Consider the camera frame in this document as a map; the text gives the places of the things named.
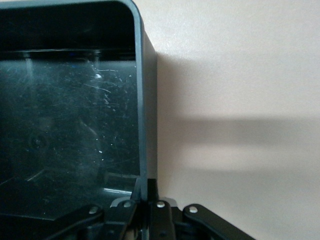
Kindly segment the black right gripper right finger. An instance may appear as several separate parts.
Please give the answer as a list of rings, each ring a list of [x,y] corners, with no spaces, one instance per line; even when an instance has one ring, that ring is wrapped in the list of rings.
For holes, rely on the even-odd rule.
[[[200,204],[180,210],[159,198],[156,179],[148,180],[150,240],[252,240],[253,237]]]

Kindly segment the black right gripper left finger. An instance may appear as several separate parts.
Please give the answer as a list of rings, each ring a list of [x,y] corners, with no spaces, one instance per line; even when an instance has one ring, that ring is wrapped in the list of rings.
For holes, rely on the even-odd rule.
[[[130,197],[115,199],[108,209],[85,205],[58,219],[44,230],[46,240],[135,240],[141,221],[141,180]]]

